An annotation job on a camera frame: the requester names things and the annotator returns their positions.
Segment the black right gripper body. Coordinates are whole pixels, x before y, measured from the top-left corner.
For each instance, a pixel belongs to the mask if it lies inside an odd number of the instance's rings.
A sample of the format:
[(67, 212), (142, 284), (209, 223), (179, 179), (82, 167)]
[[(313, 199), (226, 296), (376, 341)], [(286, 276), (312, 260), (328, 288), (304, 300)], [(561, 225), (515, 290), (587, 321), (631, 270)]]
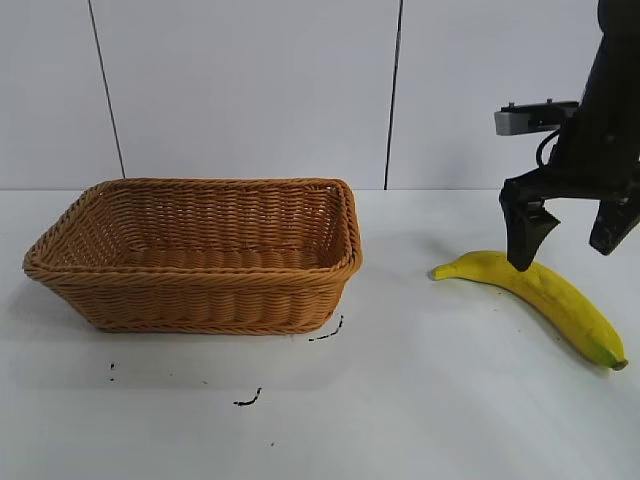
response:
[(537, 167), (507, 179), (503, 201), (625, 197), (639, 174), (639, 46), (600, 45), (580, 101), (501, 109), (503, 136), (546, 131)]

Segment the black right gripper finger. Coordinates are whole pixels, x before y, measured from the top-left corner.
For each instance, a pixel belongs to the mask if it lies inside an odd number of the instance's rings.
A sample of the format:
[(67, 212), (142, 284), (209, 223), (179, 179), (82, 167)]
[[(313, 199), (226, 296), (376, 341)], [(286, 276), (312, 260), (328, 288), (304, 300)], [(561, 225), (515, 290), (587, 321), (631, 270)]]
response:
[(507, 233), (507, 260), (519, 272), (533, 263), (539, 247), (560, 221), (543, 202), (502, 201)]
[(638, 225), (639, 198), (601, 200), (589, 244), (602, 255), (610, 255)]

